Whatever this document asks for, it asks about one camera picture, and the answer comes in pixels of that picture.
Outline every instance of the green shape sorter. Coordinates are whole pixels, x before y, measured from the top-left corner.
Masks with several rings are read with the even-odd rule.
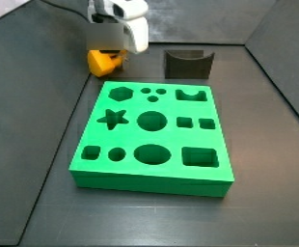
[[[78,187],[222,197],[234,178],[209,87],[106,81],[69,172]]]

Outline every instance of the orange block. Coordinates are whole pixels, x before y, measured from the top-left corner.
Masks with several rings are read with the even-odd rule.
[[[125,59],[126,51],[118,54],[100,53],[98,50],[89,50],[88,64],[90,73],[96,77],[109,74],[114,68],[120,67]]]

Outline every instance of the square hole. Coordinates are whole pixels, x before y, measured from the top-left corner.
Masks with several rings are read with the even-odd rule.
[[[96,160],[100,154],[98,146],[85,146],[82,149],[81,158],[88,160]]]
[[[200,123],[200,128],[202,129],[214,129],[214,121],[210,119],[198,119],[198,123]]]
[[[182,164],[185,166],[217,167],[216,150],[202,148],[182,148]]]
[[[192,128],[193,127],[192,119],[190,118],[176,118],[176,126]]]

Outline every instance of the large round hole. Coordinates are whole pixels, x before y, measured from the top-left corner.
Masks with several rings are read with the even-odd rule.
[[[168,121],[162,113],[150,111],[141,113],[136,122],[141,129],[157,131],[165,127]]]
[[[158,100],[158,98],[157,98],[156,96],[149,96],[146,99],[148,99],[148,101],[152,102],[152,103],[156,102],[156,101]]]
[[[112,149],[108,153],[108,158],[112,161],[121,161],[125,157],[125,151],[121,148]]]
[[[170,153],[162,146],[149,144],[134,149],[133,157],[146,165],[160,165],[169,160]]]

